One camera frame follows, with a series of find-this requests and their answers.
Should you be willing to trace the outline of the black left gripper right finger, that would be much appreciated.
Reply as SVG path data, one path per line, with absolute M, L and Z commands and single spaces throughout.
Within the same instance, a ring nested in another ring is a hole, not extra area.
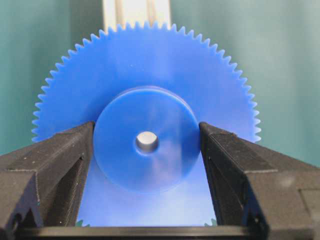
M 216 221 L 263 240 L 320 237 L 320 169 L 201 122 L 200 149 Z

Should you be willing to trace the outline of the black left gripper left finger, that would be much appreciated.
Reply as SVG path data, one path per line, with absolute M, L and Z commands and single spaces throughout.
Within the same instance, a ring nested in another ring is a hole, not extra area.
M 19 227 L 74 226 L 93 155 L 94 123 L 0 157 L 0 238 Z

